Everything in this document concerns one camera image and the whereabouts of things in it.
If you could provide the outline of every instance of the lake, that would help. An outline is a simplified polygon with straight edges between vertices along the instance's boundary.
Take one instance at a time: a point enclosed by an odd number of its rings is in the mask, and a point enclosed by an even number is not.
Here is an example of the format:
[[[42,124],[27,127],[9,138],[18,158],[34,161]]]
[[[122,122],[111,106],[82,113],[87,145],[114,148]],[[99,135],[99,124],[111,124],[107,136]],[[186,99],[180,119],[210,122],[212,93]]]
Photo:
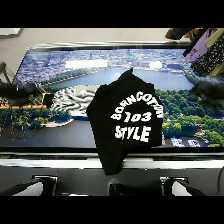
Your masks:
[[[72,87],[75,85],[103,85],[109,84],[127,69],[113,68],[100,71],[83,77],[63,81],[49,85],[49,87]],[[146,82],[154,84],[155,89],[160,90],[189,90],[192,88],[183,74],[170,72],[157,72],[134,69],[136,76]],[[33,139],[17,139],[10,137],[10,127],[0,137],[1,146],[24,146],[24,147],[80,147],[95,148],[94,136],[89,121],[72,121],[71,123],[56,128],[44,128],[36,131]]]

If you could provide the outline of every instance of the black t-shirt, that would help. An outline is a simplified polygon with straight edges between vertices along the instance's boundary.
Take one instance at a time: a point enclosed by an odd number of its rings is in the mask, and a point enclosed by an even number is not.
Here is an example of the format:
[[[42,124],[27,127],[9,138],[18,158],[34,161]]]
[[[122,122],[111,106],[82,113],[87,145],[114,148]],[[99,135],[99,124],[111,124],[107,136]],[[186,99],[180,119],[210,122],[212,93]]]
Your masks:
[[[154,85],[124,72],[98,88],[87,108],[106,175],[120,171],[128,152],[162,145],[163,106]]]

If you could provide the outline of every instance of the tabletop with landscape print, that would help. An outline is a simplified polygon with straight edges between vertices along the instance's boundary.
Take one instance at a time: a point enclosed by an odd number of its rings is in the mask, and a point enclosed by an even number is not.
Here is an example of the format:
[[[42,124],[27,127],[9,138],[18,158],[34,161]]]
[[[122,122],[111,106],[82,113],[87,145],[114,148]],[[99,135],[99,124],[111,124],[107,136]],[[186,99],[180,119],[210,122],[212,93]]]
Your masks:
[[[182,55],[187,46],[181,42],[107,42],[29,47],[14,81],[41,83],[46,92],[55,94],[53,105],[22,115],[32,118],[26,119],[28,126],[34,122],[39,125],[32,139],[7,138],[9,125],[4,127],[5,136],[0,137],[1,146],[24,152],[38,147],[40,153],[96,153],[86,108],[100,85],[117,80],[132,67],[134,75],[154,84],[164,107],[165,142],[145,153],[222,152],[224,111],[204,105],[189,94],[199,78]],[[0,107],[1,121],[4,116]]]

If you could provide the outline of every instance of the landscape image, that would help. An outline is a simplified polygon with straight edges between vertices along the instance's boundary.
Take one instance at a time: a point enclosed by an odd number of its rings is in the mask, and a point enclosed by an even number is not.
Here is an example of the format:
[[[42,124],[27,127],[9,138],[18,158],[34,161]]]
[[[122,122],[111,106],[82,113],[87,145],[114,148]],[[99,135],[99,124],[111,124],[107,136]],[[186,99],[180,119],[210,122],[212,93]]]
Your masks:
[[[223,147],[224,111],[189,94],[198,81],[184,49],[116,49],[28,52],[15,81],[41,84],[54,93],[51,108],[41,103],[6,109],[0,100],[1,146],[95,148],[86,108],[100,85],[130,68],[154,84],[164,107],[163,147]],[[107,66],[72,68],[68,61],[104,60]]]

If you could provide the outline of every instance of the river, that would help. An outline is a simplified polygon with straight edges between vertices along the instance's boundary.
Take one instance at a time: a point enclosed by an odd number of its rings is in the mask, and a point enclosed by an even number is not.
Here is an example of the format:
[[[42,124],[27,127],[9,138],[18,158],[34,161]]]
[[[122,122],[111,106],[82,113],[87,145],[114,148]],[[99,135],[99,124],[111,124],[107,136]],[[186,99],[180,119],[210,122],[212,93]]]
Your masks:
[[[113,68],[79,78],[49,85],[50,87],[72,87],[75,85],[103,85],[115,81],[126,69]],[[136,76],[146,82],[153,83],[160,90],[189,90],[192,84],[183,74],[149,70],[134,70]],[[56,128],[44,128],[36,131],[33,139],[17,139],[10,137],[10,128],[0,137],[1,146],[23,147],[80,147],[95,148],[94,136],[89,121],[72,121]]]

